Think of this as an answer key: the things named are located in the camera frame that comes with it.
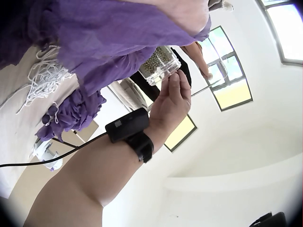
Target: wrist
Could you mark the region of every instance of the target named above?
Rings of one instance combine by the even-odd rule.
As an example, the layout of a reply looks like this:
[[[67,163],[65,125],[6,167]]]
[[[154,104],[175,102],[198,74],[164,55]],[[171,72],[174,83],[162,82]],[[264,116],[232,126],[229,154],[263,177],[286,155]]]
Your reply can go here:
[[[169,132],[161,124],[150,123],[148,128],[144,130],[144,133],[151,139],[154,145],[154,153],[156,153],[165,143],[169,137]]]

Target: purple cloth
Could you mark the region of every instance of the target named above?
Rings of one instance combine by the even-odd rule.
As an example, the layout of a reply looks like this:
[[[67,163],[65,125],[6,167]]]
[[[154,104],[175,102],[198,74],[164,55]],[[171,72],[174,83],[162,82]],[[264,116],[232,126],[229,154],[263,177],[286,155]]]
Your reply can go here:
[[[33,45],[59,40],[58,60],[76,73],[81,90],[59,107],[59,123],[42,127],[48,140],[89,125],[105,99],[101,88],[130,77],[157,46],[186,46],[208,37],[211,20],[191,37],[157,7],[117,0],[24,0],[22,13],[0,32],[0,69],[16,65]]]
[[[88,96],[83,88],[78,88],[59,106],[58,123],[53,120],[48,126],[40,128],[36,135],[42,141],[50,140],[55,136],[62,141],[63,131],[67,132],[71,129],[80,131],[87,127],[105,102],[106,99],[100,91]]]
[[[208,37],[211,21],[191,37],[156,6],[116,0],[59,0],[58,59],[88,94],[130,77],[157,46]]]
[[[57,40],[58,2],[24,0],[22,3],[15,6],[6,26],[0,30],[0,70],[10,64],[17,65],[32,45],[45,48]]]

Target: glass jar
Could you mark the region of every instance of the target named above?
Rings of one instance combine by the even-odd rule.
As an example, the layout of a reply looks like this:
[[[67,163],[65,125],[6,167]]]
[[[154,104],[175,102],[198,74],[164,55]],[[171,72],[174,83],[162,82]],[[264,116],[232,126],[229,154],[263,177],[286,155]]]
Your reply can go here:
[[[139,72],[153,86],[170,77],[181,67],[180,61],[168,46],[157,47],[152,56],[140,66]]]

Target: black cable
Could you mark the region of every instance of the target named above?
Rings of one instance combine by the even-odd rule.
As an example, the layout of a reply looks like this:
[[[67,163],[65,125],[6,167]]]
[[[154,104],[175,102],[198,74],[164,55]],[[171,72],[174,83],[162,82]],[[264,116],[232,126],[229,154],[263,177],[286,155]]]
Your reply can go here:
[[[67,152],[67,153],[65,153],[65,154],[63,154],[63,155],[61,155],[59,157],[56,157],[54,159],[50,159],[50,160],[42,161],[42,162],[2,164],[2,165],[0,165],[0,168],[1,167],[7,167],[7,166],[34,166],[34,165],[41,165],[41,164],[46,164],[46,163],[54,162],[54,161],[57,161],[59,159],[64,158],[65,156],[68,156],[68,155],[74,153],[75,151],[77,151],[77,150],[85,147],[86,145],[90,144],[91,142],[94,142],[95,140],[99,139],[100,137],[105,136],[106,134],[107,134],[107,132],[105,132],[105,133],[97,136],[96,138],[93,138],[92,140],[90,140],[90,141],[82,144],[81,146],[78,146],[75,149],[73,149],[73,150],[71,150],[71,151],[69,151],[69,152]]]
[[[57,142],[59,142],[59,143],[62,143],[62,144],[64,144],[64,145],[70,146],[70,147],[72,147],[72,148],[77,148],[77,146],[72,145],[72,144],[67,143],[67,142],[64,142],[64,141],[62,142],[62,141],[58,140],[57,138],[52,138],[52,140],[57,141]]]

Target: window frame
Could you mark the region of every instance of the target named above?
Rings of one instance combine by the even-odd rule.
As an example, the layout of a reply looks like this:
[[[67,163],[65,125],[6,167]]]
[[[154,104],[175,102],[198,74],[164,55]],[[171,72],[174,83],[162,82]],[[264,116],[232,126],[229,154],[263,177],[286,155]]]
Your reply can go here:
[[[220,85],[218,85],[218,86],[216,86],[216,87],[210,87],[210,90],[211,90],[211,92],[212,92],[212,94],[213,94],[213,96],[214,96],[214,98],[215,98],[215,100],[216,100],[216,102],[217,102],[217,104],[218,104],[218,106],[219,106],[221,112],[223,112],[223,111],[225,111],[225,110],[229,110],[229,109],[232,109],[232,108],[234,108],[234,107],[238,107],[238,106],[241,106],[241,105],[243,105],[243,104],[252,102],[252,101],[253,101],[253,98],[252,98],[252,94],[251,94],[251,91],[250,91],[250,87],[249,87],[249,84],[248,84],[246,75],[245,75],[244,70],[243,70],[243,67],[242,67],[242,65],[241,65],[241,62],[240,62],[240,60],[239,60],[239,58],[238,58],[238,55],[237,55],[237,53],[236,53],[236,51],[235,51],[235,49],[234,49],[234,47],[233,47],[231,41],[229,40],[228,36],[226,35],[224,29],[223,29],[222,26],[220,25],[220,26],[217,26],[217,27],[215,27],[214,29],[212,29],[210,32],[212,32],[213,30],[215,30],[215,29],[217,29],[217,28],[221,28],[221,30],[223,31],[225,37],[227,38],[227,40],[228,40],[230,46],[231,46],[232,49],[233,49],[233,52],[224,55],[223,57],[221,57],[221,59],[224,61],[224,60],[226,60],[226,59],[228,59],[228,58],[230,58],[230,57],[235,56],[235,58],[236,58],[236,60],[237,60],[237,62],[238,62],[238,64],[239,64],[239,67],[240,67],[240,69],[241,69],[241,72],[242,72],[242,76],[240,76],[240,77],[238,77],[238,78],[235,78],[235,79],[233,79],[233,80],[230,81],[230,80],[229,80],[229,77],[227,76],[227,77],[224,78],[225,83],[220,84]],[[219,68],[221,74],[222,74],[223,77],[224,77],[225,71],[224,71],[224,69],[223,69],[222,63],[221,63],[221,61],[220,61],[219,58],[218,58],[217,60],[215,60],[215,61],[210,62],[210,63],[207,64],[207,65],[210,67],[210,66],[213,66],[213,65],[215,65],[215,64],[217,64],[217,66],[218,66],[218,68]],[[220,90],[220,89],[222,89],[222,88],[225,88],[225,87],[227,87],[227,86],[229,86],[229,85],[231,85],[231,84],[237,83],[237,82],[239,82],[240,80],[243,80],[243,79],[246,80],[246,84],[247,84],[247,87],[248,87],[248,90],[249,90],[249,93],[250,93],[250,97],[251,97],[251,98],[248,99],[248,100],[245,100],[245,101],[243,101],[243,102],[240,102],[240,103],[237,103],[237,104],[234,104],[234,105],[231,105],[231,106],[229,106],[229,107],[226,107],[226,108],[222,109],[221,106],[220,106],[220,104],[219,104],[219,102],[218,102],[218,100],[217,100],[217,98],[216,98],[216,96],[215,96],[215,94],[214,94],[214,91],[217,91],[217,90]],[[207,79],[205,79],[205,81],[206,81],[206,83],[207,83],[208,85],[210,85],[210,82],[209,82]]]
[[[281,63],[284,64],[284,65],[294,65],[294,66],[302,67],[302,60],[285,58],[278,33],[275,29],[275,25],[274,25],[270,15],[269,15],[269,13],[267,12],[267,10],[269,8],[282,6],[282,5],[293,5],[293,3],[290,0],[287,0],[286,2],[274,3],[274,4],[271,4],[271,5],[264,5],[262,0],[256,0],[256,2],[258,4],[259,8],[261,9],[261,11],[262,11],[262,13],[263,13],[268,25],[269,25],[269,28],[271,30],[272,35],[274,36]]]
[[[182,140],[180,140],[172,149],[169,149],[169,147],[164,143],[164,146],[173,153],[174,150],[176,150],[196,129],[197,126],[194,124],[193,120],[191,119],[191,117],[189,115],[187,115],[188,118],[190,119],[190,121],[192,122],[192,124],[194,125],[194,128],[192,130],[190,130],[189,133],[186,134],[185,137],[182,138]]]

